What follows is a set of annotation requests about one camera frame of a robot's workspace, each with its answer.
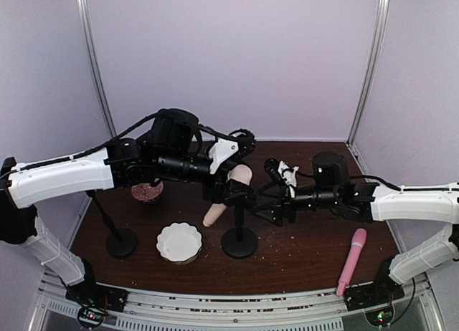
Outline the beige microphone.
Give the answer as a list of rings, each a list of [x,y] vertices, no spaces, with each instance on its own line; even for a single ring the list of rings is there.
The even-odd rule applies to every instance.
[[[254,190],[250,187],[252,170],[243,164],[235,166],[227,176],[224,185],[224,193],[216,203],[213,203],[206,212],[203,225],[210,227],[224,213],[228,206],[241,206],[250,210],[255,206],[256,197]]]

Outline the tall black mic stand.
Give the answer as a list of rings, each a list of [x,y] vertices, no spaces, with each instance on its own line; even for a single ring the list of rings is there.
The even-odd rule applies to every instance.
[[[138,237],[136,233],[127,228],[117,228],[112,217],[103,208],[96,191],[86,191],[88,197],[92,199],[96,208],[102,216],[103,223],[110,230],[110,235],[107,237],[105,247],[109,255],[116,259],[125,259],[129,257],[138,246]]]
[[[249,210],[241,206],[228,207],[234,209],[235,226],[222,236],[222,250],[232,259],[246,259],[256,252],[258,245],[255,233],[245,227],[245,212]]]

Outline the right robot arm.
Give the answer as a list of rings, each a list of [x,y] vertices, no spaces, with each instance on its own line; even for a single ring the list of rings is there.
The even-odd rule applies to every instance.
[[[268,158],[264,170],[271,182],[259,189],[270,194],[270,202],[258,206],[270,211],[272,222],[293,223],[299,211],[334,210],[343,219],[372,223],[395,219],[440,221],[445,226],[434,236],[409,251],[382,262],[370,290],[378,295],[394,294],[405,282],[448,260],[458,260],[458,184],[442,186],[396,186],[376,176],[349,175],[345,157],[321,152],[312,158],[314,185],[300,187],[297,166]]]

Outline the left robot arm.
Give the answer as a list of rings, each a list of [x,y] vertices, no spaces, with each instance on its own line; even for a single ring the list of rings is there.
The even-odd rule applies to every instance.
[[[246,129],[222,134],[181,109],[146,116],[151,129],[139,138],[123,131],[80,153],[35,163],[7,158],[1,167],[1,240],[28,249],[62,281],[71,298],[95,306],[104,300],[90,263],[61,246],[39,217],[36,203],[72,193],[94,193],[141,183],[199,183],[203,197],[230,203],[249,186],[230,173],[255,149]]]

